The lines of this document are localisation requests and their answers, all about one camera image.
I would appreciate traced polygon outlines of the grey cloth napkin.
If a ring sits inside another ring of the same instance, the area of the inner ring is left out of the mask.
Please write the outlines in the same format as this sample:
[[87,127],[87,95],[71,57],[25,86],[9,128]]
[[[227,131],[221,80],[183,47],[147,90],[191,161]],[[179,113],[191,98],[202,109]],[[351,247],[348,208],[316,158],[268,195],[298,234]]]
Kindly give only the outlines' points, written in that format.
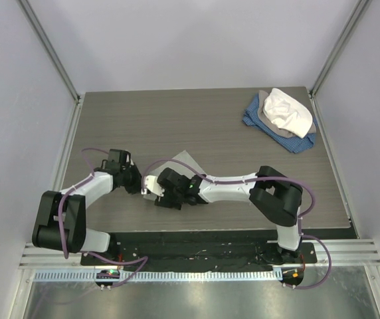
[[[194,175],[198,175],[203,180],[207,176],[203,169],[197,164],[197,162],[189,155],[187,151],[182,151],[173,158],[157,159],[149,164],[142,173],[143,178],[147,175],[159,176],[165,168],[171,168],[181,175],[185,175],[188,178],[192,178]],[[154,201],[157,198],[154,194],[143,195],[144,199]]]

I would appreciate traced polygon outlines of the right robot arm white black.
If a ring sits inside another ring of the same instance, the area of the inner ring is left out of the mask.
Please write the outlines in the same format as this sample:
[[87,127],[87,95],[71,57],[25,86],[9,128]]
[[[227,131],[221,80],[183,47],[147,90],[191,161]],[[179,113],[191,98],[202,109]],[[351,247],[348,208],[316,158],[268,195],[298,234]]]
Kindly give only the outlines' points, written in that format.
[[169,209],[219,201],[251,203],[276,225],[281,260],[290,263],[302,253],[298,217],[303,189],[272,167],[262,166],[256,173],[241,177],[200,173],[187,177],[167,167],[158,176],[144,177],[143,186],[156,196],[155,205]]

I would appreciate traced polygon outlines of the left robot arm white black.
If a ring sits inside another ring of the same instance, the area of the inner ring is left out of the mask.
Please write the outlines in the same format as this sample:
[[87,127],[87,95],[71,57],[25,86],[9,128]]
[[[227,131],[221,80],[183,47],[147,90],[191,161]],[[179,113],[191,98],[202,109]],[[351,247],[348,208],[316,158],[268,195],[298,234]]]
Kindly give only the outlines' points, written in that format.
[[109,233],[86,225],[86,210],[101,197],[123,187],[129,194],[141,191],[142,176],[127,150],[111,149],[101,166],[91,167],[82,181],[60,191],[42,194],[32,234],[34,246],[70,253],[96,253],[104,265],[118,260],[119,249]]

